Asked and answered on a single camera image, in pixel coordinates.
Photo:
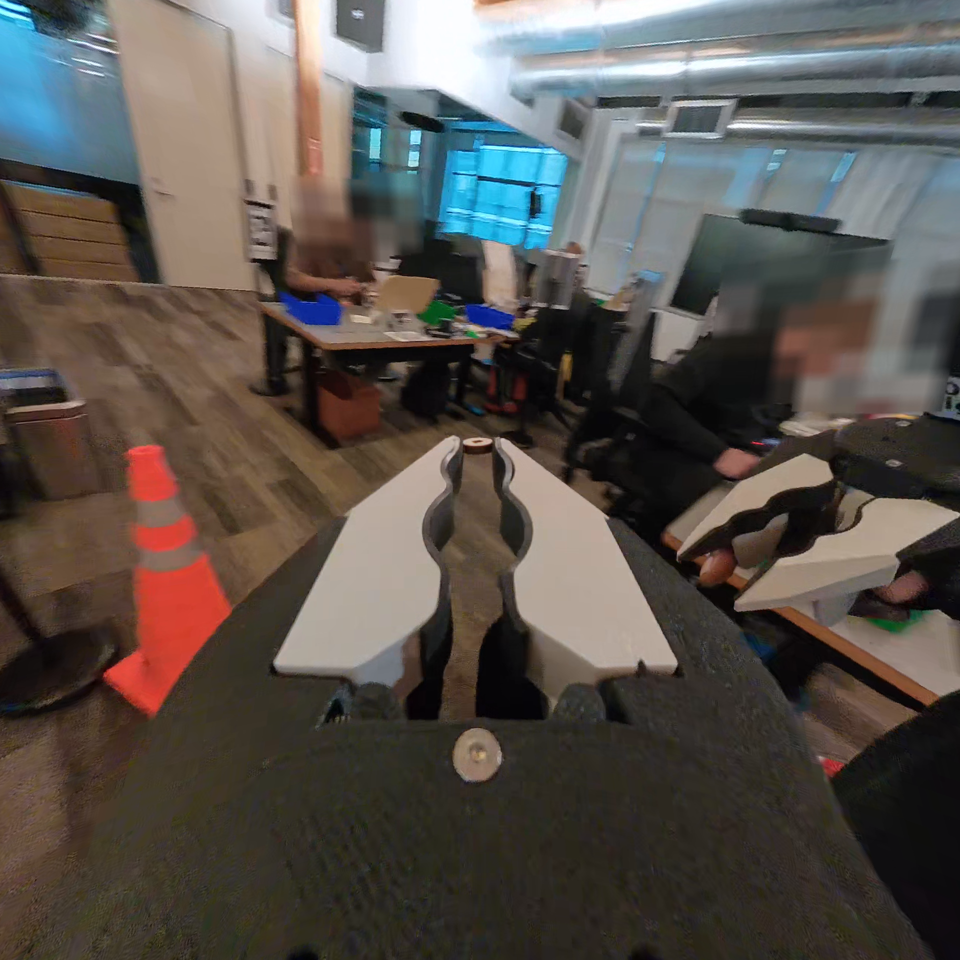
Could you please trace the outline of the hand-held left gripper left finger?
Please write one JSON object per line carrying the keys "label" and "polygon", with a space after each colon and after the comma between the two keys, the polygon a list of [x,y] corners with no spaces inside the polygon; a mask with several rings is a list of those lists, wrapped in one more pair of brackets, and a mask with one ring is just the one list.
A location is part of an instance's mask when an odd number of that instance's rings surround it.
{"label": "hand-held left gripper left finger", "polygon": [[439,717],[452,649],[450,572],[463,440],[444,438],[345,516],[272,668],[386,688]]}

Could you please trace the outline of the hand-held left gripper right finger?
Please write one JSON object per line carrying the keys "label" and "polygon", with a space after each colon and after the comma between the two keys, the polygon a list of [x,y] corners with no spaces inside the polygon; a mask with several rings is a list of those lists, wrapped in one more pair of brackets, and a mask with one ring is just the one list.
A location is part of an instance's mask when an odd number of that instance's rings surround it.
{"label": "hand-held left gripper right finger", "polygon": [[678,657],[607,516],[508,439],[491,463],[512,555],[490,628],[491,716],[542,718],[574,686],[674,676]]}

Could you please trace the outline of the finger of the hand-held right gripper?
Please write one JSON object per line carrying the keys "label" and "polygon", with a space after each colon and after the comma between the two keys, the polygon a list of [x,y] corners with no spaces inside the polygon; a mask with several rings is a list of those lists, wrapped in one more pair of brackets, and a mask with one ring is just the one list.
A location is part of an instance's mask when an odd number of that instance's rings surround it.
{"label": "finger of the hand-held right gripper", "polygon": [[735,601],[738,612],[832,601],[897,577],[901,553],[957,522],[959,514],[929,500],[873,498],[845,531],[818,536],[805,551],[777,558]]}
{"label": "finger of the hand-held right gripper", "polygon": [[677,549],[681,562],[729,549],[745,570],[833,565],[839,481],[828,461],[800,454],[739,481]]}

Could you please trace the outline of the person's right forearm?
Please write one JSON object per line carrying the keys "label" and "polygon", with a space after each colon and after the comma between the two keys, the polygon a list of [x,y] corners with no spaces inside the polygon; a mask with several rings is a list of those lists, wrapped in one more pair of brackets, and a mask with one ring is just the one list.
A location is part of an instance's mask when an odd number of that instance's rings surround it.
{"label": "person's right forearm", "polygon": [[959,520],[955,519],[895,554],[897,579],[917,575],[924,586],[895,601],[911,610],[937,610],[959,620]]}

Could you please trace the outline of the wood-edged desk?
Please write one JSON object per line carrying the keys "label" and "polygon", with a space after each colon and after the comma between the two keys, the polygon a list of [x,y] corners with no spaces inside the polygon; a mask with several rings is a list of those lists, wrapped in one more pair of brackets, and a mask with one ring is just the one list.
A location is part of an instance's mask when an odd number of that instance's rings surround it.
{"label": "wood-edged desk", "polygon": [[[726,497],[726,486],[711,490],[668,524],[662,541],[673,555],[714,507]],[[854,507],[872,499],[860,490],[849,490],[841,500],[844,520],[851,520]],[[760,531],[738,537],[736,556],[742,560],[763,559],[786,526],[786,515],[773,518]],[[910,622],[894,623],[901,631],[888,630],[879,621],[847,615],[832,626],[815,618],[811,602],[796,606],[753,610],[750,616],[771,616],[791,623],[815,639],[820,646],[854,662],[877,681],[923,706],[958,690],[958,624],[941,611],[918,611],[922,616]]]}

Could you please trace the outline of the person's right hand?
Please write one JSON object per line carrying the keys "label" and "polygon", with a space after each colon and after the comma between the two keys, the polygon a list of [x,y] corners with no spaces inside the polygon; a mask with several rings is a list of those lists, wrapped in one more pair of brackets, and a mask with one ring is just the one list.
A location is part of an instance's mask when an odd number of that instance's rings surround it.
{"label": "person's right hand", "polygon": [[[729,580],[737,568],[731,549],[720,549],[706,556],[700,568],[699,583],[712,587]],[[929,583],[918,571],[909,570],[893,582],[874,588],[871,593],[892,606],[915,606],[929,590]]]}

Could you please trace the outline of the orange traffic cone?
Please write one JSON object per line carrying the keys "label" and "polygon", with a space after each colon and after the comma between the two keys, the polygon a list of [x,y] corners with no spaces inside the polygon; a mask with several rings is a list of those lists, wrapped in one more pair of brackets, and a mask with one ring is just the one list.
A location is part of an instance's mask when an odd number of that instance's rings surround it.
{"label": "orange traffic cone", "polygon": [[135,508],[130,532],[136,649],[103,675],[141,714],[154,717],[188,666],[232,612],[181,490],[159,445],[126,453]]}

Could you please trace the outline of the brown box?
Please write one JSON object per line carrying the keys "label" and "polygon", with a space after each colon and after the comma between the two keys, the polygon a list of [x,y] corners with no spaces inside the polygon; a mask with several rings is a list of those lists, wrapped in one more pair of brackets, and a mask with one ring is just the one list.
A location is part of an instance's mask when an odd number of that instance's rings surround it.
{"label": "brown box", "polygon": [[380,428],[381,391],[367,379],[326,369],[318,375],[318,428],[337,446]]}

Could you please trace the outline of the black office chair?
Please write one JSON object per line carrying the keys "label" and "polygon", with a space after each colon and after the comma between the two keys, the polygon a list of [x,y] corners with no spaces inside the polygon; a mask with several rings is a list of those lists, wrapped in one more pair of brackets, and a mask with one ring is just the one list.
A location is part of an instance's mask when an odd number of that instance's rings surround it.
{"label": "black office chair", "polygon": [[635,289],[626,306],[594,310],[585,408],[563,451],[564,484],[571,485],[580,471],[603,476],[616,446],[639,426],[652,379],[655,330],[646,288]]}

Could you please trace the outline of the large black monitor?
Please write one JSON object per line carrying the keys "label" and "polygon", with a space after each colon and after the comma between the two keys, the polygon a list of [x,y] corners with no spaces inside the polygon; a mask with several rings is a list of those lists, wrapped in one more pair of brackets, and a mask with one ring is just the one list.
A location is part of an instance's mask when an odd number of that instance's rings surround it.
{"label": "large black monitor", "polygon": [[758,208],[705,214],[669,307],[705,318],[724,282],[762,264],[889,245],[885,238],[842,232],[839,220],[816,215]]}

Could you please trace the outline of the long work table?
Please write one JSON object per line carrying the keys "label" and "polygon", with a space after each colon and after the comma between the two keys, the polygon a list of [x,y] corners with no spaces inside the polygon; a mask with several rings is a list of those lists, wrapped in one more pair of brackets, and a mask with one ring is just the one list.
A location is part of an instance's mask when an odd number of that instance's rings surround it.
{"label": "long work table", "polygon": [[465,327],[453,335],[436,335],[420,324],[416,330],[389,330],[380,324],[355,321],[353,315],[337,326],[306,326],[291,318],[282,304],[262,302],[262,320],[272,321],[293,334],[300,342],[302,375],[302,422],[330,450],[341,449],[318,424],[317,388],[319,374],[339,371],[374,381],[380,367],[399,363],[442,364],[455,368],[453,387],[445,396],[441,414],[455,421],[467,415],[484,417],[485,410],[468,402],[467,393],[474,369],[474,351],[483,345],[502,341],[501,332],[479,328],[475,336]]}

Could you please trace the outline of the black printed hoodie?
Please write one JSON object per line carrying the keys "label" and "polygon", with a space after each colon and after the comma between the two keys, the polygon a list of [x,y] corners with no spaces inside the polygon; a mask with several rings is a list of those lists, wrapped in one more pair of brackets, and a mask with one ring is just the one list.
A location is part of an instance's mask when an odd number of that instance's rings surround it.
{"label": "black printed hoodie", "polygon": [[935,958],[959,957],[959,692],[890,729],[833,789],[879,879]]}

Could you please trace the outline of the brown cardboard sheet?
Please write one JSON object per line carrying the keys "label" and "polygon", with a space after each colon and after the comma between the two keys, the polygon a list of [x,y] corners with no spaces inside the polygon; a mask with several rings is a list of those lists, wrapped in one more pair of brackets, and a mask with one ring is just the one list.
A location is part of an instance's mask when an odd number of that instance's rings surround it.
{"label": "brown cardboard sheet", "polygon": [[391,274],[379,283],[373,307],[382,314],[418,316],[433,303],[439,287],[437,278]]}

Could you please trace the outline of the black round-base stand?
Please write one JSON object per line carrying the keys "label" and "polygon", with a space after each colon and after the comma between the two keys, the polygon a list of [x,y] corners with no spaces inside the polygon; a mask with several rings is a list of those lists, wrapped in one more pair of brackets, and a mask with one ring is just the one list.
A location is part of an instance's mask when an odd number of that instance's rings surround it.
{"label": "black round-base stand", "polygon": [[1,668],[1,715],[42,714],[86,694],[114,664],[118,640],[109,622],[46,634],[35,623],[6,574],[2,608],[26,644]]}

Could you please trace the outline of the steel trash bin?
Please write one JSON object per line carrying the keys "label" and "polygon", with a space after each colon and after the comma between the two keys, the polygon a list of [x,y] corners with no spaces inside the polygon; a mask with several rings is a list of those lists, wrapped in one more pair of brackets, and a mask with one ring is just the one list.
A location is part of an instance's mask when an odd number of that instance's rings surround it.
{"label": "steel trash bin", "polygon": [[101,492],[85,400],[10,407],[5,417],[41,498],[59,501]]}

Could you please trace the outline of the blue-lidded bin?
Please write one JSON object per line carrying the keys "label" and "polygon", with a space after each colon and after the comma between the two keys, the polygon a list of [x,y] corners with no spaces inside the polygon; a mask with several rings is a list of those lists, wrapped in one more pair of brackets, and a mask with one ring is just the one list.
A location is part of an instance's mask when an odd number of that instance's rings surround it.
{"label": "blue-lidded bin", "polygon": [[71,392],[65,378],[53,368],[1,369],[1,402],[6,410],[70,401]]}

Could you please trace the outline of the white door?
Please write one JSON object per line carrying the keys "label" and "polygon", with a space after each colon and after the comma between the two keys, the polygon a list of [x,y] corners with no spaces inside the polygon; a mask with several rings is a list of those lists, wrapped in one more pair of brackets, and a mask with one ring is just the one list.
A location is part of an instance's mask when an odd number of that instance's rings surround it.
{"label": "white door", "polygon": [[162,282],[253,290],[233,31],[175,2],[106,5]]}

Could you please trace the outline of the wooden column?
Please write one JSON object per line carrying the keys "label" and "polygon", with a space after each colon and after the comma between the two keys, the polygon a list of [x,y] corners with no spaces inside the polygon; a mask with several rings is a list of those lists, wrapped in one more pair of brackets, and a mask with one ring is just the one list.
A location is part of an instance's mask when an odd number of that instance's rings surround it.
{"label": "wooden column", "polygon": [[320,3],[293,1],[292,11],[298,172],[318,178],[323,171]]}

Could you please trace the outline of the silver ventilation duct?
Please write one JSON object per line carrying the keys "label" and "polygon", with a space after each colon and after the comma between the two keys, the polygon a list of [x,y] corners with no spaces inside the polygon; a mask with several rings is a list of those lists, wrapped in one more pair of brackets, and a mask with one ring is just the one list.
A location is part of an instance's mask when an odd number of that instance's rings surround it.
{"label": "silver ventilation duct", "polygon": [[883,84],[907,90],[920,81],[958,77],[957,33],[893,36],[753,38],[716,44],[637,46],[521,58],[510,92],[543,95],[712,95],[761,93],[793,84]]}
{"label": "silver ventilation duct", "polygon": [[477,6],[481,47],[541,55],[957,21],[957,1],[591,1]]}
{"label": "silver ventilation duct", "polygon": [[959,111],[950,108],[750,108],[738,110],[718,134],[679,140],[776,145],[920,148],[957,153]]}

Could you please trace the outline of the wall notice paper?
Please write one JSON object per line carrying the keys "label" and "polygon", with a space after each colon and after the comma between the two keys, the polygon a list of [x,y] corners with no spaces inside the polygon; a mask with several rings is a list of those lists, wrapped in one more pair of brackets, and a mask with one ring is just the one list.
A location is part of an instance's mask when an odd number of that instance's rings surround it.
{"label": "wall notice paper", "polygon": [[278,258],[279,227],[273,201],[244,198],[246,217],[246,258],[251,263]]}

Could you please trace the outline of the black wall speaker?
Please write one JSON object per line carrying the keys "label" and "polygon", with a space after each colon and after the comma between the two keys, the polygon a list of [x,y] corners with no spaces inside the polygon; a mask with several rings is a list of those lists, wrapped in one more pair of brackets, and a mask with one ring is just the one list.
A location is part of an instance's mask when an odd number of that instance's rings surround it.
{"label": "black wall speaker", "polygon": [[365,52],[383,51],[387,2],[336,1],[335,33],[339,40]]}

